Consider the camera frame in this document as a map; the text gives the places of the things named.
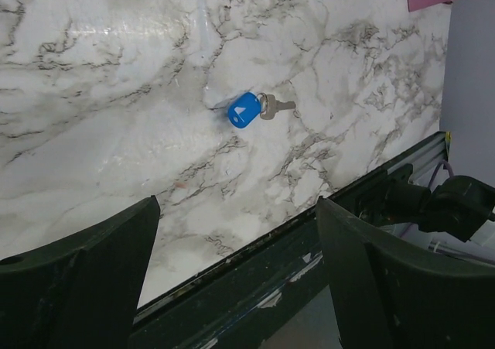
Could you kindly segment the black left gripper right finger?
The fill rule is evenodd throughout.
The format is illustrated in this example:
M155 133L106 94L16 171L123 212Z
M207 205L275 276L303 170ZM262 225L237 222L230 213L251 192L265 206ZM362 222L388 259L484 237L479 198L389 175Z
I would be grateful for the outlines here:
M396 238L329 199L316 204L345 348L492 348L494 269Z

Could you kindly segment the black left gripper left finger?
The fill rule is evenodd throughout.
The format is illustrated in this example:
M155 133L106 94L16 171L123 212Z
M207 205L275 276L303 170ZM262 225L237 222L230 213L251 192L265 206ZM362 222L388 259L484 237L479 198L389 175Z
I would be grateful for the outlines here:
M1 261L3 348L126 348L159 224L148 197Z

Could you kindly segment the silver metal key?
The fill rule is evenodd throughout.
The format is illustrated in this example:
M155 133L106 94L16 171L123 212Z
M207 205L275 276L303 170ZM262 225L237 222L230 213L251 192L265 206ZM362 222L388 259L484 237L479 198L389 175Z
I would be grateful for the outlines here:
M294 101L280 101L273 94L267 94L268 107L263 115L260 115L262 120L272 120L279 111L295 110L296 104Z

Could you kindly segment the blue plastic key tag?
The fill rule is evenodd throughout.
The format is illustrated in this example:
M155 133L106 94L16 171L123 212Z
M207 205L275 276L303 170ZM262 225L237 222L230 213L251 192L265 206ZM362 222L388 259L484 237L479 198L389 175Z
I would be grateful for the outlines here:
M236 128L245 128L261 113L261 102L251 92L246 92L236 98L227 109L227 117Z

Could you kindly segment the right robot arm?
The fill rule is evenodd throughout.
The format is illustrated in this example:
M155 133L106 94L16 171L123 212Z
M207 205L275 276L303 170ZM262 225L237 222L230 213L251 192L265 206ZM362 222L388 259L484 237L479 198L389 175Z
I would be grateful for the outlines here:
M375 224L434 252L494 259L493 251L483 250L494 233L494 188L454 175L446 161L423 185L411 178L412 169L402 166L384 185Z

